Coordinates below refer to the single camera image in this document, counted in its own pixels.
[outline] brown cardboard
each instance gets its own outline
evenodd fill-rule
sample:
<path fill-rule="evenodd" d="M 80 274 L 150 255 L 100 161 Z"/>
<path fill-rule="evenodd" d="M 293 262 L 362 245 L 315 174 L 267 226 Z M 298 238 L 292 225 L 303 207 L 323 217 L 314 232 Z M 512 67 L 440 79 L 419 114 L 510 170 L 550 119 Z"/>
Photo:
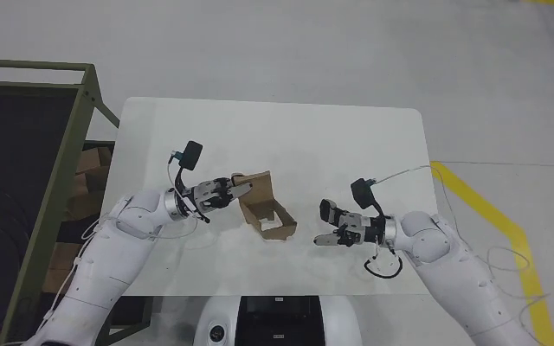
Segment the brown cardboard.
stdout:
<path fill-rule="evenodd" d="M 70 197 L 104 191 L 109 172 L 110 166 L 101 166 L 76 175 L 73 179 L 73 192 Z"/>
<path fill-rule="evenodd" d="M 81 244 L 55 243 L 48 269 L 70 270 L 80 249 Z"/>
<path fill-rule="evenodd" d="M 73 178 L 73 192 L 70 197 L 77 195 L 86 195 L 88 193 L 87 188 L 87 176 L 85 173 L 81 173 Z"/>
<path fill-rule="evenodd" d="M 75 174 L 80 174 L 86 170 L 91 170 L 100 166 L 109 166 L 112 162 L 112 153 L 106 147 L 92 148 L 81 153 L 77 171 Z"/>
<path fill-rule="evenodd" d="M 244 219 L 266 240 L 287 240 L 296 232 L 297 223 L 287 210 L 274 198 L 271 174 L 268 171 L 251 176 L 234 176 L 235 184 L 252 183 L 252 189 L 239 197 Z M 261 219 L 274 220 L 279 216 L 282 226 L 263 231 Z"/>
<path fill-rule="evenodd" d="M 73 261 L 75 257 L 77 257 L 80 248 L 81 244 L 55 243 L 54 251 L 52 252 L 52 257 L 50 258 L 50 264 L 48 265 L 46 278 L 42 284 L 43 292 L 58 292 L 61 284 L 63 284 L 63 281 L 69 275 L 71 267 L 73 266 Z M 68 280 L 61 293 L 66 293 L 69 284 L 71 283 L 71 279 L 72 278 Z"/>
<path fill-rule="evenodd" d="M 102 210 L 102 201 L 104 201 L 104 191 L 95 191 L 69 198 L 64 221 L 81 220 L 98 214 Z"/>
<path fill-rule="evenodd" d="M 81 220 L 100 212 L 111 161 L 112 154 L 106 147 L 81 153 L 64 221 Z"/>
<path fill-rule="evenodd" d="M 42 283 L 42 291 L 46 293 L 57 293 L 61 284 L 63 284 L 63 280 L 69 275 L 69 272 L 69 270 L 65 269 L 48 269 L 44 283 Z M 66 294 L 72 279 L 73 275 L 69 278 L 63 290 L 61 290 L 61 294 Z"/>

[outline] concrete floor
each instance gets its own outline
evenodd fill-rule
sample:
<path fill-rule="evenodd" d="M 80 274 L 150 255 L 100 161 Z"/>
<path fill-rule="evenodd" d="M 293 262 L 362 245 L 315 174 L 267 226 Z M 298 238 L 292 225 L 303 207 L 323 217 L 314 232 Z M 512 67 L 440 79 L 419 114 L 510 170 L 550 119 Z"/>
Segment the concrete floor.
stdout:
<path fill-rule="evenodd" d="M 554 209 L 554 6 L 510 0 L 4 1 L 0 52 L 2 59 L 96 64 L 105 102 L 116 114 L 131 96 L 415 108 L 431 160 L 447 162 L 525 229 L 543 289 L 554 291 L 548 217 Z M 0 70 L 6 76 L 78 80 Z M 102 120 L 96 117 L 89 138 L 114 139 Z M 440 211 L 450 217 L 440 186 L 435 190 Z M 460 199 L 449 199 L 478 252 L 507 244 Z M 521 291 L 517 276 L 500 281 Z M 368 346 L 471 344 L 429 296 L 355 299 Z M 152 328 L 119 344 L 187 344 L 202 303 L 166 299 Z M 523 302 L 508 304 L 517 312 Z M 554 302 L 549 306 L 554 316 Z"/>

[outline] flattened cardboard box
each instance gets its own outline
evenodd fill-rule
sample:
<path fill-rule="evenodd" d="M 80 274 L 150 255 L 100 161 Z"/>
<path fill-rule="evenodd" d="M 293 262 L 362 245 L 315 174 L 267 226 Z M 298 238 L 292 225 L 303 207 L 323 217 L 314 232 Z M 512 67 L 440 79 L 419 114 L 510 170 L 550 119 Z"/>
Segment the flattened cardboard box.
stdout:
<path fill-rule="evenodd" d="M 70 243 L 55 243 L 52 257 L 50 258 L 50 264 L 48 265 L 48 271 L 46 278 L 42 283 L 42 291 L 46 293 L 57 293 L 61 284 L 71 272 L 73 261 L 79 250 L 81 244 Z M 73 276 L 69 278 L 68 283 L 65 285 L 61 293 L 65 294 L 68 291 L 69 284 Z"/>
<path fill-rule="evenodd" d="M 274 198 L 273 186 L 269 170 L 251 176 L 234 176 L 235 184 L 252 183 L 252 189 L 246 195 L 239 197 L 239 205 L 244 219 L 266 240 L 287 240 L 296 232 L 297 223 L 287 210 Z M 273 221 L 275 214 L 282 226 L 262 230 L 262 219 Z"/>

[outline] yellow floor line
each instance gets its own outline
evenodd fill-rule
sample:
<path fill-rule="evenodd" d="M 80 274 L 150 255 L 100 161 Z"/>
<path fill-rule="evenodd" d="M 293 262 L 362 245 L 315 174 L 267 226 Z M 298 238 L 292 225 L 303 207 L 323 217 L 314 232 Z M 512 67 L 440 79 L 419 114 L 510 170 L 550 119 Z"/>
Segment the yellow floor line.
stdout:
<path fill-rule="evenodd" d="M 512 249 L 523 254 L 529 260 L 531 264 L 529 269 L 519 272 L 519 279 L 521 280 L 524 294 L 526 296 L 543 295 L 540 278 L 533 262 L 531 248 L 527 242 L 525 230 L 508 219 L 507 216 L 481 197 L 442 163 L 431 162 L 431 166 L 441 172 L 444 185 L 450 189 L 450 191 L 460 197 L 460 199 L 475 210 L 477 214 L 491 222 L 512 243 Z M 441 178 L 438 172 L 435 170 L 432 171 L 433 176 L 440 180 Z M 526 263 L 519 256 L 514 255 L 514 258 L 517 266 L 525 266 Z M 554 345 L 554 330 L 552 329 L 552 322 L 546 302 L 542 300 L 534 304 L 529 309 L 529 313 L 531 314 L 531 322 L 533 330 L 535 331 L 535 337 L 540 340 L 541 343 L 549 346 Z"/>
<path fill-rule="evenodd" d="M 543 3 L 547 5 L 554 5 L 554 0 L 525 0 L 526 3 Z"/>

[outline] white table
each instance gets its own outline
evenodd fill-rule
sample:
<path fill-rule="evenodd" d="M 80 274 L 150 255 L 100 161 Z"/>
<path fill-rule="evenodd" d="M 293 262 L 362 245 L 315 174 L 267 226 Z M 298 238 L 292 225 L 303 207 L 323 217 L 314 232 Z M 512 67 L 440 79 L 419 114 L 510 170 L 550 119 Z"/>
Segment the white table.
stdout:
<path fill-rule="evenodd" d="M 210 213 L 212 222 L 200 223 L 191 236 L 159 240 L 126 295 L 427 293 L 409 265 L 395 279 L 368 274 L 363 263 L 374 253 L 372 244 L 346 248 L 316 247 L 312 242 L 314 236 L 333 230 L 319 219 L 322 198 L 360 212 L 350 191 L 354 180 L 428 164 L 418 111 L 132 98 L 121 117 L 103 212 L 124 194 L 167 188 L 168 157 L 190 139 L 204 148 L 196 169 L 184 172 L 185 184 L 271 170 L 276 199 L 298 222 L 296 234 L 285 242 L 263 240 L 233 202 Z M 379 184 L 374 193 L 386 213 L 436 213 L 429 170 Z M 163 234 L 180 234 L 189 226 L 179 223 Z M 392 263 L 386 256 L 384 272 Z"/>

